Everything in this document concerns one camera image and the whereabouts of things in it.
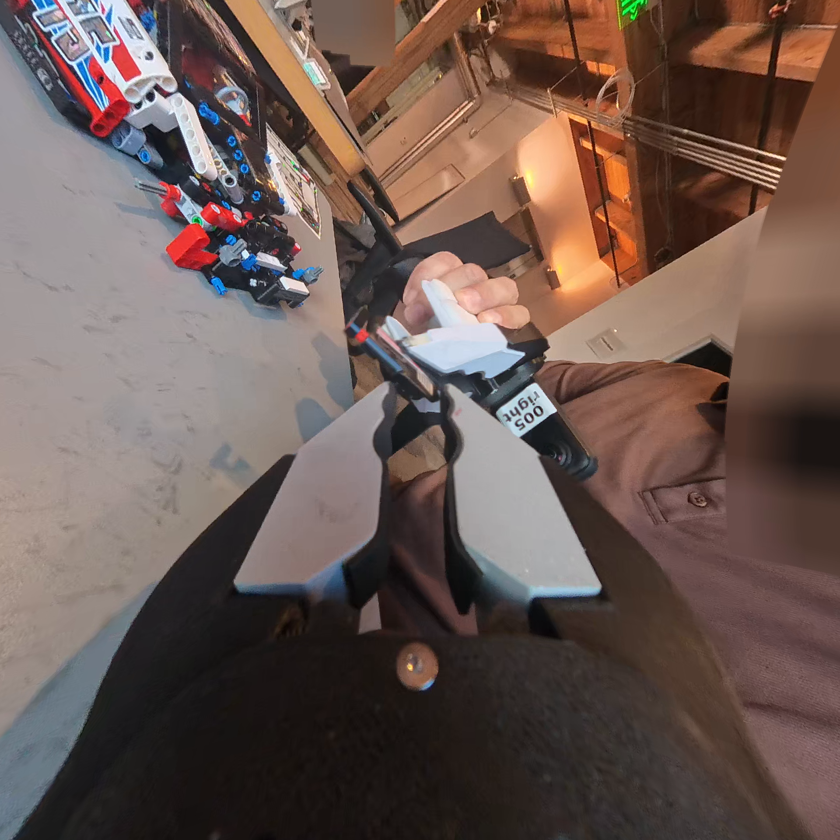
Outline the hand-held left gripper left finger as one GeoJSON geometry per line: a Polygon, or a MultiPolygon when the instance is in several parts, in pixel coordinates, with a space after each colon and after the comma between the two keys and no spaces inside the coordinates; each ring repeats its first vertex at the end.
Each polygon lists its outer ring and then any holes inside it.
{"type": "Polygon", "coordinates": [[[301,595],[355,610],[386,573],[388,459],[397,393],[382,383],[290,462],[235,578],[244,595],[301,595]]]}

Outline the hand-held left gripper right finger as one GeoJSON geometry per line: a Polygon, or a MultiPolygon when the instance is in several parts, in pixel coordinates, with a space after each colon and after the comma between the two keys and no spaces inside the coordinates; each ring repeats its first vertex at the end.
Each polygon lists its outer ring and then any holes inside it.
{"type": "Polygon", "coordinates": [[[443,408],[445,569],[458,612],[599,598],[602,582],[538,454],[452,385],[443,408]]]}

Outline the striped toy brick truck body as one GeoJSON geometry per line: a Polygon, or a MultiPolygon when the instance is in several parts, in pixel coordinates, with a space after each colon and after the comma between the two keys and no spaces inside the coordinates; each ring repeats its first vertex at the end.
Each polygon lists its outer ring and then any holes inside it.
{"type": "Polygon", "coordinates": [[[54,107],[150,170],[162,136],[208,182],[221,166],[158,48],[151,2],[2,2],[2,27],[54,107]]]}

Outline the metal ceiling pipes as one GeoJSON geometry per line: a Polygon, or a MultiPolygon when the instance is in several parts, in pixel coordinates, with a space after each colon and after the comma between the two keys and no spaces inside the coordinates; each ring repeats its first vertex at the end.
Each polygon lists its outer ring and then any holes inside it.
{"type": "Polygon", "coordinates": [[[549,89],[512,84],[506,85],[506,91],[510,98],[542,112],[564,112],[578,122],[590,123],[593,128],[617,138],[645,144],[657,151],[757,186],[767,193],[775,193],[779,187],[786,163],[782,154],[651,119],[612,117],[587,108],[574,98],[555,96],[549,89]]]}

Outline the black striped panel with red pin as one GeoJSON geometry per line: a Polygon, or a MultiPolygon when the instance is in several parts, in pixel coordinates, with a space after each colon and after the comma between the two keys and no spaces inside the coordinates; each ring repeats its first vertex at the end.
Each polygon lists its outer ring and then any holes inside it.
{"type": "Polygon", "coordinates": [[[350,347],[377,363],[384,379],[392,383],[402,397],[413,403],[438,403],[435,381],[385,330],[383,318],[362,308],[350,317],[344,331],[350,347]]]}

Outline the wooden beam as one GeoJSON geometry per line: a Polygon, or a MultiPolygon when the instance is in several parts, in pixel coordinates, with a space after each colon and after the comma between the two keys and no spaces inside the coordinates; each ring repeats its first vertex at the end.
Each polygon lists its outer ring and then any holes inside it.
{"type": "Polygon", "coordinates": [[[437,1],[395,46],[393,57],[374,68],[346,99],[357,127],[419,68],[437,48],[464,27],[481,1],[437,1]]]}

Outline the person's right hand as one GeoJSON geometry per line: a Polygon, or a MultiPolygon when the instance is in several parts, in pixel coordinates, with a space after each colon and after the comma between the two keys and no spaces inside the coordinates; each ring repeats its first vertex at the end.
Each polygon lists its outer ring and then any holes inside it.
{"type": "Polygon", "coordinates": [[[454,294],[462,309],[475,315],[480,322],[490,322],[504,329],[519,330],[530,321],[529,310],[519,301],[518,286],[508,277],[488,277],[475,264],[465,264],[447,251],[423,259],[406,283],[402,302],[395,310],[395,318],[410,332],[421,333],[434,312],[428,303],[423,283],[440,280],[454,294]]]}

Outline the grey desk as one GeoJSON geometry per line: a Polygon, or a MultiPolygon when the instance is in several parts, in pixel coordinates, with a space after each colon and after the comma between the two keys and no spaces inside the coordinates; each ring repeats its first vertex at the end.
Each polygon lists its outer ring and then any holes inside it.
{"type": "Polygon", "coordinates": [[[137,161],[2,33],[1,726],[279,457],[353,401],[329,203],[300,309],[219,296],[137,161]]]}

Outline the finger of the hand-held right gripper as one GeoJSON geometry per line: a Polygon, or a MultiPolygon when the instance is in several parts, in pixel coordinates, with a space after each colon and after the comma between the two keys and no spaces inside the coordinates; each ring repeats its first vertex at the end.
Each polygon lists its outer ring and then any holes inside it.
{"type": "Polygon", "coordinates": [[[460,306],[454,292],[439,279],[424,280],[422,292],[432,311],[426,330],[489,328],[499,330],[494,323],[480,322],[476,315],[460,306]]]}
{"type": "Polygon", "coordinates": [[[439,375],[499,375],[526,356],[513,349],[498,326],[490,323],[461,322],[410,334],[387,317],[382,332],[413,362],[439,375]]]}

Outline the sticker sheet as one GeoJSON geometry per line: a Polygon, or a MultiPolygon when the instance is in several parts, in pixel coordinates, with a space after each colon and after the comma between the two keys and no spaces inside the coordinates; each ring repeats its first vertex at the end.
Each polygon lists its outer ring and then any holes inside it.
{"type": "Polygon", "coordinates": [[[321,237],[319,189],[297,156],[266,125],[266,166],[285,213],[298,217],[317,238],[321,237]]]}

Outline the white counter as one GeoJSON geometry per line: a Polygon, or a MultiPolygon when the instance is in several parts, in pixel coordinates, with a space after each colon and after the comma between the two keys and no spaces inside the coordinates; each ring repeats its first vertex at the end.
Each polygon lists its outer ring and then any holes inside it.
{"type": "Polygon", "coordinates": [[[709,343],[733,355],[768,208],[747,216],[549,336],[549,361],[676,361],[709,343]]]}

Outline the toy brick vehicle chassis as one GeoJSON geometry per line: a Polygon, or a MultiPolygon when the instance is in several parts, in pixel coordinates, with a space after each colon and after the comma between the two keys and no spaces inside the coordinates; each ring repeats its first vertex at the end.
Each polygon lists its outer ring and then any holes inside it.
{"type": "Polygon", "coordinates": [[[293,265],[301,247],[266,166],[263,88],[231,63],[186,49],[180,93],[196,108],[221,172],[216,182],[199,178],[174,149],[166,167],[146,167],[156,180],[135,180],[182,226],[165,253],[220,296],[237,290],[263,308],[299,308],[323,268],[293,265]]]}

